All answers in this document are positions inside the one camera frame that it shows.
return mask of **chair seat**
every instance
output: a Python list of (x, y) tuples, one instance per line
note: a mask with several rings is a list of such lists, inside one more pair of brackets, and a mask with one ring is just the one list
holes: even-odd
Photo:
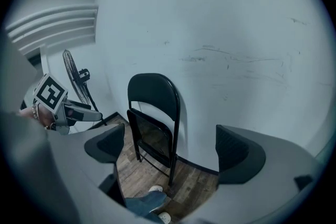
[(165, 167), (170, 168), (169, 158), (163, 154), (160, 154), (157, 150), (152, 148), (151, 146), (144, 143), (142, 140), (137, 142), (139, 147), (141, 147), (144, 151), (146, 151), (149, 155), (151, 155), (154, 159), (156, 159), (159, 163), (163, 164)]
[(136, 144), (158, 162), (170, 168), (173, 135), (169, 128), (136, 109), (128, 110), (127, 115)]

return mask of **bracelet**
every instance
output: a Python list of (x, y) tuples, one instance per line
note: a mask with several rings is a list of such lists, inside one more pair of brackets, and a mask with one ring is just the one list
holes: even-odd
[(37, 104), (37, 108), (36, 108), (36, 114), (37, 114), (37, 120), (40, 121), (40, 117), (38, 116), (38, 106), (40, 105), (40, 103)]
[(36, 112), (36, 104), (33, 104), (32, 106), (32, 111), (33, 111), (33, 117), (35, 120), (39, 120), (38, 119), (38, 115), (37, 115), (37, 112)]

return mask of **wooden floor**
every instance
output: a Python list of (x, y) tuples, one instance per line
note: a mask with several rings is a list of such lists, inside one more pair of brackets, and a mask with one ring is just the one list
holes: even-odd
[[(122, 117), (117, 116), (109, 124), (124, 123), (124, 148), (117, 161), (117, 169), (122, 192), (125, 198), (144, 196), (151, 186), (161, 185), (167, 194), (165, 204), (156, 214), (168, 212), (171, 223), (177, 223), (214, 193), (217, 176), (202, 172), (180, 161), (176, 163), (174, 181), (168, 186), (168, 178), (153, 168), (148, 162), (137, 161), (133, 146), (131, 128)], [(169, 174), (169, 169), (145, 152), (141, 152), (156, 167)]]

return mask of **wall fan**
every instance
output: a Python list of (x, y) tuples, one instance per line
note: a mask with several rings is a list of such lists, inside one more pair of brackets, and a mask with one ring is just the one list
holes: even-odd
[[(90, 72), (88, 69), (82, 69), (80, 71), (77, 70), (74, 59), (71, 56), (71, 53), (68, 50), (64, 50), (63, 52), (63, 60), (65, 67), (67, 69), (67, 73), (69, 76), (69, 79), (71, 81), (71, 85), (74, 88), (75, 93), (77, 94), (79, 100), (83, 104), (91, 104), (95, 108), (97, 112), (97, 106), (95, 102), (92, 99), (92, 96), (89, 92), (87, 81), (90, 79)], [(105, 120), (101, 119), (101, 122), (107, 126)]]

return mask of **chair backrest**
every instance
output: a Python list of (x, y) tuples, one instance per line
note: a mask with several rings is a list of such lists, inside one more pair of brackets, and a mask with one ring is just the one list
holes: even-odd
[(180, 121), (180, 98), (169, 78), (158, 73), (133, 76), (128, 84), (128, 101), (144, 102), (160, 109), (173, 121)]

